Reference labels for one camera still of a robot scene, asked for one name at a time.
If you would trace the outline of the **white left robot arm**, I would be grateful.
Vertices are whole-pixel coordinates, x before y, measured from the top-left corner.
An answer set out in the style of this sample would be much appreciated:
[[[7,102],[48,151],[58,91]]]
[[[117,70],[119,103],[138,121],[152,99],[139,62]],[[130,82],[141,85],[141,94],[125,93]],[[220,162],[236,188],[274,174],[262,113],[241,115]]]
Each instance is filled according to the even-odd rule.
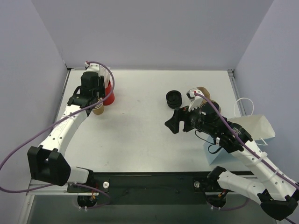
[[[79,126],[105,95],[104,77],[95,71],[84,72],[81,85],[75,89],[67,102],[61,122],[55,125],[38,147],[28,150],[32,179],[58,186],[76,182],[85,192],[94,188],[92,171],[70,166],[64,155]]]

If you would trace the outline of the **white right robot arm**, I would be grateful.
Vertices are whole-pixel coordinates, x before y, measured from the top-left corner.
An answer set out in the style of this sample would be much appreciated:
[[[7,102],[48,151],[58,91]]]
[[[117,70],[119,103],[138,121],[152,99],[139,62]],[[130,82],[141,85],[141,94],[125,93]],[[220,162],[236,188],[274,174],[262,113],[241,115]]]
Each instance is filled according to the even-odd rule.
[[[196,130],[213,138],[228,154],[241,161],[257,178],[251,181],[217,166],[209,174],[208,187],[230,190],[243,195],[257,204],[275,220],[284,220],[299,204],[299,185],[289,179],[262,152],[251,135],[239,124],[221,116],[216,102],[205,102],[198,109],[188,106],[176,108],[173,116],[165,122],[173,134],[179,132],[180,122],[184,132]]]

